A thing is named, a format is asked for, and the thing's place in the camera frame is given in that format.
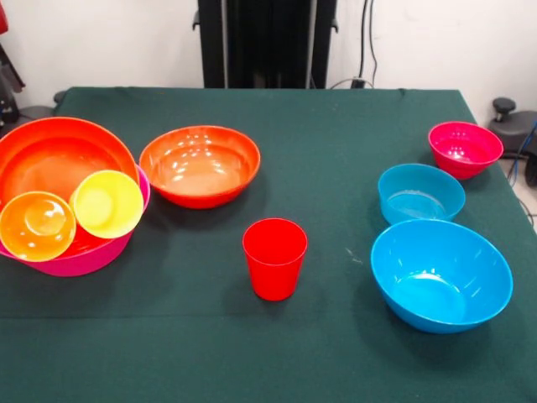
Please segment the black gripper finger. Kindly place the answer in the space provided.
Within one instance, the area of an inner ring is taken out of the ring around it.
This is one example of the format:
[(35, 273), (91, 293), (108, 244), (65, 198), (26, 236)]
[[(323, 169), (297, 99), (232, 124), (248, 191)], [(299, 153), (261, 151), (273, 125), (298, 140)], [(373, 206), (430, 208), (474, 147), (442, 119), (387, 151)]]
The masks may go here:
[(13, 63), (8, 57), (8, 54), (4, 48), (0, 45), (0, 60), (1, 60), (1, 73), (11, 85), (14, 92), (21, 92), (25, 88), (25, 84), (16, 71)]

